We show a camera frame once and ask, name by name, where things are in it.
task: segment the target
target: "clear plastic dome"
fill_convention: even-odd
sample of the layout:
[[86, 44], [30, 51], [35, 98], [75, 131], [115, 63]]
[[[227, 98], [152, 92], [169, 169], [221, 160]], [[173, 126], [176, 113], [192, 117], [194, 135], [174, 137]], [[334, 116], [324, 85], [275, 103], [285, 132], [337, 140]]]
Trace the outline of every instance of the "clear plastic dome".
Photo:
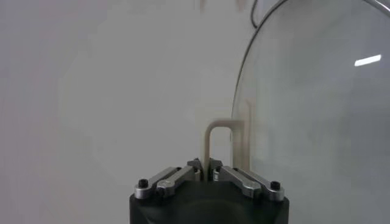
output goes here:
[[290, 223], [389, 223], [386, 1], [287, 0], [244, 60], [233, 118], [250, 169], [278, 180]]

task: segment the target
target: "metal gripper linkage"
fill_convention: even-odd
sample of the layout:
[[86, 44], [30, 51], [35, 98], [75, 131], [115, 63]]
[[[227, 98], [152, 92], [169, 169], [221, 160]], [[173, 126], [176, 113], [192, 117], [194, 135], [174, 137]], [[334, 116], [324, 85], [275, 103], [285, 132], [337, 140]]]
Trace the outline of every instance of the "metal gripper linkage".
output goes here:
[[[208, 181], [229, 181], [249, 198], [265, 198], [269, 201], [284, 199], [284, 188], [279, 182], [269, 182], [252, 172], [223, 166], [219, 160], [210, 159], [207, 172]], [[183, 168], [169, 167], [149, 180], [140, 180], [135, 186], [134, 196], [137, 199], [147, 199], [153, 195], [161, 198], [171, 197], [185, 181], [202, 181], [204, 176], [200, 161], [194, 159], [188, 161], [187, 166]]]

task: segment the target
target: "beige plastic bracket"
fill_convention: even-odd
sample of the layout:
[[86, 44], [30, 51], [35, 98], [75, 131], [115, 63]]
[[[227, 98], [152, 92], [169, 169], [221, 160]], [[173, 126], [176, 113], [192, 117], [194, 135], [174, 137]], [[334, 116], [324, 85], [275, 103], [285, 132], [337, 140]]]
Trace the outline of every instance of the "beige plastic bracket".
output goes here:
[[246, 141], [244, 121], [232, 119], [220, 119], [208, 125], [205, 132], [204, 151], [202, 155], [202, 167], [204, 170], [204, 181], [208, 180], [208, 168], [210, 165], [210, 136], [211, 131], [216, 127], [229, 128], [232, 131], [233, 142], [233, 167], [249, 170], [249, 148]]

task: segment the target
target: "black screw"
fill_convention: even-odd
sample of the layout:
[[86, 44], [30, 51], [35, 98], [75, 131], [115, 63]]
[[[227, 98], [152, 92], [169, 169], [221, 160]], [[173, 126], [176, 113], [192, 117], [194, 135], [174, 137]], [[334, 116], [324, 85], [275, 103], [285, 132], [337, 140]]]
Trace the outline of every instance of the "black screw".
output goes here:
[[280, 183], [278, 181], [272, 181], [271, 182], [271, 189], [274, 191], [280, 190]]
[[138, 181], [138, 187], [140, 187], [140, 188], [147, 188], [147, 186], [148, 186], [147, 179], [140, 179]]

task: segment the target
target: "white wall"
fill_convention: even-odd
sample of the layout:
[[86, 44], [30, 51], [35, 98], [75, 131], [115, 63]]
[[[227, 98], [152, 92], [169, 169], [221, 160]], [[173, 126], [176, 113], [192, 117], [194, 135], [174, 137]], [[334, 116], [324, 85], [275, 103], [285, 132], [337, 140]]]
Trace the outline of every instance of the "white wall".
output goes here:
[[199, 156], [230, 116], [250, 4], [1, 1], [1, 223], [127, 223], [137, 179]]

